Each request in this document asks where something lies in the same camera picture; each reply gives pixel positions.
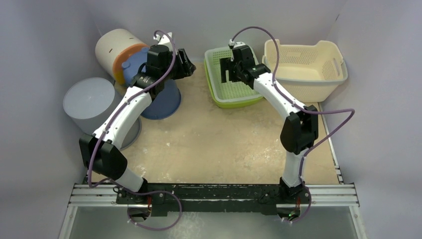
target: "cable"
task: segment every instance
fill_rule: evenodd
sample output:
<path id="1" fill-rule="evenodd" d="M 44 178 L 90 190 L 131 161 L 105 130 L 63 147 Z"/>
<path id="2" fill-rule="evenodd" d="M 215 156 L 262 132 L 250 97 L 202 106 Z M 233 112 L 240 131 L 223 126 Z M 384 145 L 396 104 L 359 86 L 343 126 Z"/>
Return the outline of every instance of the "cable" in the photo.
<path id="1" fill-rule="evenodd" d="M 129 221 L 128 221 L 128 222 L 133 223 L 135 226 L 138 226 L 138 227 L 141 227 L 141 228 L 144 228 L 144 229 L 150 230 L 150 231 L 165 231 L 165 230 L 167 230 L 167 229 L 170 229 L 170 228 L 174 227 L 174 225 L 176 225 L 176 224 L 179 222 L 180 218 L 182 218 L 182 203 L 181 203 L 181 202 L 180 202 L 180 200 L 176 197 L 176 195 L 174 195 L 173 193 L 170 193 L 170 192 L 168 192 L 168 191 L 153 191 L 153 192 L 147 192 L 147 193 L 136 193 L 136 192 L 133 192 L 133 191 L 131 191 L 131 190 L 127 189 L 127 188 L 122 187 L 120 184 L 118 184 L 117 182 L 115 182 L 115 181 L 113 181 L 113 180 L 112 180 L 112 182 L 113 182 L 115 185 L 117 185 L 118 187 L 123 188 L 125 191 L 127 191 L 127 192 L 129 192 L 129 193 L 131 193 L 131 194 L 133 194 L 133 195 L 136 195 L 136 196 L 147 196 L 147 195 L 156 194 L 156 193 L 165 193 L 165 194 L 169 194 L 169 195 L 170 195 L 170 196 L 172 196 L 174 199 L 176 199 L 177 204 L 179 204 L 179 215 L 177 216 L 177 219 L 176 219 L 176 220 L 175 220 L 175 221 L 174 221 L 174 222 L 173 222 L 170 226 L 168 226 L 168 227 L 164 227 L 164 228 L 152 228 L 152 227 L 144 226 L 144 225 L 142 225 L 142 224 L 139 224 L 139 223 L 135 222 L 135 221 L 132 219 L 132 217 L 130 217 L 130 213 L 129 213 L 129 209 L 130 209 L 130 208 L 128 208 L 128 210 L 127 210 L 127 217 L 129 218 Z"/>
<path id="2" fill-rule="evenodd" d="M 308 213 L 310 207 L 311 207 L 311 203 L 312 203 L 312 197 L 311 197 L 311 192 L 309 191 L 309 188 L 307 186 L 305 186 L 305 183 L 302 179 L 302 175 L 303 175 L 303 165 L 305 162 L 305 158 L 306 156 L 312 151 L 314 150 L 316 147 L 318 147 L 319 145 L 321 145 L 324 141 L 326 141 L 328 138 L 330 138 L 333 134 L 335 134 L 341 127 L 343 127 L 355 114 L 355 110 L 354 109 L 344 109 L 344 110 L 335 110 L 335 111 L 325 111 L 325 112 L 315 112 L 315 111 L 308 111 L 305 110 L 304 108 L 298 106 L 292 99 L 290 99 L 289 97 L 287 97 L 285 94 L 283 94 L 283 92 L 278 88 L 277 84 L 276 84 L 276 72 L 278 69 L 278 64 L 280 61 L 280 54 L 279 54 L 279 49 L 278 49 L 278 44 L 276 42 L 276 39 L 274 38 L 274 36 L 267 31 L 266 29 L 259 27 L 259 26 L 249 26 L 249 27 L 245 27 L 244 29 L 240 30 L 238 33 L 236 33 L 234 35 L 234 37 L 231 39 L 232 41 L 234 41 L 234 39 L 243 31 L 246 31 L 248 29 L 259 29 L 261 31 L 264 31 L 266 34 L 268 34 L 268 36 L 270 36 L 271 40 L 273 40 L 274 45 L 276 46 L 276 52 L 277 52 L 277 62 L 276 62 L 276 66 L 274 68 L 274 72 L 273 72 L 273 78 L 272 78 L 272 82 L 274 85 L 274 88 L 276 89 L 276 91 L 283 97 L 285 98 L 289 103 L 292 104 L 292 106 L 298 108 L 299 110 L 301 110 L 304 113 L 310 114 L 310 115 L 332 115 L 332 114 L 339 114 L 339 113 L 346 113 L 346 112 L 350 112 L 350 115 L 341 123 L 339 124 L 339 126 L 337 126 L 332 132 L 330 132 L 326 137 L 324 137 L 321 141 L 319 141 L 318 143 L 316 143 L 314 146 L 312 146 L 311 148 L 309 148 L 303 155 L 303 157 L 301 158 L 301 163 L 300 163 L 300 167 L 299 167 L 299 180 L 301 182 L 301 184 L 303 185 L 303 187 L 306 189 L 306 191 L 308 192 L 309 195 L 309 204 L 308 207 L 306 208 L 305 212 L 296 220 L 294 220 L 294 222 L 298 222 L 300 221 L 304 216 L 306 216 L 306 214 Z"/>
<path id="3" fill-rule="evenodd" d="M 170 66 L 169 66 L 169 68 L 167 69 L 167 71 L 164 73 L 164 75 L 160 79 L 158 79 L 152 85 L 150 85 L 150 86 L 146 87 L 145 89 L 141 90 L 140 92 L 138 92 L 138 93 L 134 94 L 133 96 L 129 97 L 129 99 L 127 99 L 127 102 L 131 102 L 136 97 L 140 96 L 141 94 L 143 94 L 143 93 L 149 91 L 151 88 L 155 87 L 157 84 L 159 84 L 161 81 L 163 81 L 167 77 L 167 75 L 170 73 L 170 71 L 173 69 L 174 63 L 176 62 L 176 52 L 175 52 L 176 46 L 174 44 L 174 41 L 173 41 L 173 39 L 167 33 L 163 32 L 161 30 L 156 30 L 154 32 L 154 36 L 158 32 L 161 32 L 162 34 L 164 34 L 165 36 L 167 36 L 169 38 L 169 40 L 170 40 L 170 43 L 171 43 L 172 47 L 173 47 L 173 54 L 172 54 L 173 57 L 172 57 L 172 61 L 170 63 Z M 123 186 L 119 185 L 117 182 L 115 182 L 114 180 L 112 180 L 110 178 L 105 178 L 105 179 L 101 180 L 100 182 L 98 182 L 98 183 L 96 183 L 94 185 L 92 184 L 91 177 L 92 177 L 92 170 L 93 170 L 93 165 L 94 165 L 94 159 L 95 159 L 95 155 L 97 154 L 97 151 L 98 151 L 98 148 L 100 146 L 100 143 L 104 139 L 104 137 L 106 135 L 105 133 L 108 131 L 108 129 L 110 128 L 111 124 L 114 122 L 114 120 L 117 118 L 117 116 L 122 112 L 122 110 L 126 106 L 127 106 L 127 104 L 123 104 L 123 105 L 120 106 L 120 108 L 117 109 L 117 111 L 114 113 L 114 115 L 110 118 L 110 121 L 105 126 L 105 129 L 101 133 L 100 137 L 98 138 L 97 143 L 95 144 L 94 150 L 93 150 L 92 155 L 91 155 L 91 158 L 90 158 L 90 164 L 88 166 L 88 185 L 89 185 L 90 188 L 95 188 L 96 186 L 100 185 L 104 181 L 109 180 L 110 182 L 114 183 L 115 185 L 117 185 L 117 186 L 125 189 L 127 192 L 129 192 L 131 194 L 134 194 L 134 195 L 137 195 L 137 196 L 146 196 L 146 195 L 151 195 L 151 194 L 156 194 L 156 193 L 170 194 L 172 197 L 174 197 L 176 199 L 177 203 L 179 204 L 179 216 L 177 217 L 176 221 L 173 224 L 171 224 L 170 226 L 168 226 L 168 227 L 165 227 L 165 228 L 151 228 L 151 227 L 143 226 L 143 225 L 138 224 L 137 222 L 133 221 L 132 218 L 130 217 L 130 214 L 128 213 L 129 220 L 132 221 L 132 223 L 134 223 L 136 226 L 139 226 L 139 227 L 142 227 L 142 228 L 145 228 L 145 229 L 148 229 L 148 230 L 152 230 L 152 231 L 163 231 L 163 230 L 167 230 L 167 229 L 173 227 L 180 220 L 180 218 L 182 217 L 182 203 L 180 202 L 180 200 L 174 194 L 172 194 L 170 192 L 167 192 L 167 191 L 153 191 L 153 192 L 147 192 L 147 193 L 136 193 L 136 192 L 133 192 L 133 191 L 127 189 L 127 188 L 124 188 Z"/>

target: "cream laundry basket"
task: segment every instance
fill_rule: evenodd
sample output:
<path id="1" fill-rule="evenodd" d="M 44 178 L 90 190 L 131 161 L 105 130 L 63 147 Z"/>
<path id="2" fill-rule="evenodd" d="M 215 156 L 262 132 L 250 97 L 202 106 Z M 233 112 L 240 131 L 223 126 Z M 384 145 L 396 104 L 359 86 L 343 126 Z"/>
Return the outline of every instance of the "cream laundry basket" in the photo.
<path id="1" fill-rule="evenodd" d="M 322 102 L 347 79 L 347 68 L 338 47 L 330 41 L 314 46 L 279 45 L 277 81 L 301 102 Z M 262 63 L 274 71 L 277 53 L 274 42 L 265 42 Z"/>

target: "black mounting bar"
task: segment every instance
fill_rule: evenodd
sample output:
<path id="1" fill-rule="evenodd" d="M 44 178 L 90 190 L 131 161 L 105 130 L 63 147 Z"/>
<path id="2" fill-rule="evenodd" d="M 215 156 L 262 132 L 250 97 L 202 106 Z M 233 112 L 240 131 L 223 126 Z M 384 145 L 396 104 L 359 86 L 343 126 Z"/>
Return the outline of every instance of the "black mounting bar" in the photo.
<path id="1" fill-rule="evenodd" d="M 277 209 L 277 204 L 295 205 L 309 202 L 302 185 L 292 189 L 285 184 L 172 184 L 148 183 L 148 192 L 168 191 L 176 195 L 184 212 L 255 212 L 264 215 L 288 217 L 292 208 Z M 153 194 L 151 216 L 163 217 L 168 212 L 178 212 L 175 198 L 167 194 Z M 146 196 L 134 196 L 118 191 L 117 204 L 146 204 Z"/>

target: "metal frame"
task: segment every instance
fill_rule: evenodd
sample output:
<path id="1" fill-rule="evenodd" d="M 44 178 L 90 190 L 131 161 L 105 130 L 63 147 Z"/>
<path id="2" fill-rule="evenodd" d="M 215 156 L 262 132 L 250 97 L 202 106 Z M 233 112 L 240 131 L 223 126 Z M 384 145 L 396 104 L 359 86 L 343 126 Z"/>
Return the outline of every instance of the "metal frame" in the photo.
<path id="1" fill-rule="evenodd" d="M 325 131 L 328 133 L 328 127 L 324 115 L 321 115 Z M 334 167 L 337 173 L 339 184 L 336 185 L 307 185 L 312 194 L 312 207 L 349 207 L 353 224 L 359 239 L 367 239 L 363 220 L 359 211 L 359 200 L 356 188 L 353 184 L 344 184 L 338 161 L 332 146 L 331 138 L 328 139 Z M 77 184 L 74 186 L 68 209 L 60 231 L 60 239 L 68 239 L 78 207 L 137 207 L 147 208 L 146 204 L 116 204 L 117 193 L 113 191 L 114 185 L 99 185 L 90 189 L 88 185 Z M 293 204 L 277 204 L 277 208 L 291 208 Z"/>

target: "glass panel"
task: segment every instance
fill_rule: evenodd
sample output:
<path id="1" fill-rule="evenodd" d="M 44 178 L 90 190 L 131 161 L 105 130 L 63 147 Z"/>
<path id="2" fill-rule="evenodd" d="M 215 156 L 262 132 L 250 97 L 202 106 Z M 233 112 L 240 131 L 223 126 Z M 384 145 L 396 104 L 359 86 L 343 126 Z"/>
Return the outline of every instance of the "glass panel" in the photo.
<path id="1" fill-rule="evenodd" d="M 151 227 L 165 227 L 174 222 L 177 213 L 151 217 L 143 222 Z M 306 218 L 290 226 L 277 216 L 259 213 L 183 213 L 172 229 L 148 231 L 127 223 L 126 208 L 78 208 L 71 239 L 356 239 L 348 207 L 313 207 Z"/>

